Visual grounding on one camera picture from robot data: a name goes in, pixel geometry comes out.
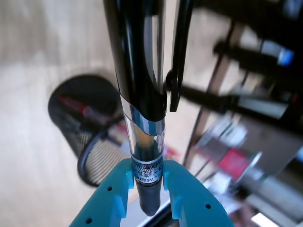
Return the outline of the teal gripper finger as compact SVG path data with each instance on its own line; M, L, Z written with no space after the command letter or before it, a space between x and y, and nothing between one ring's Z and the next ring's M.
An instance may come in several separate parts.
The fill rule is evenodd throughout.
M128 191L134 188L132 160L123 159L105 177L71 227L118 227L126 218Z
M180 163L163 162L163 186L169 191L172 218L181 227L232 227L222 204Z

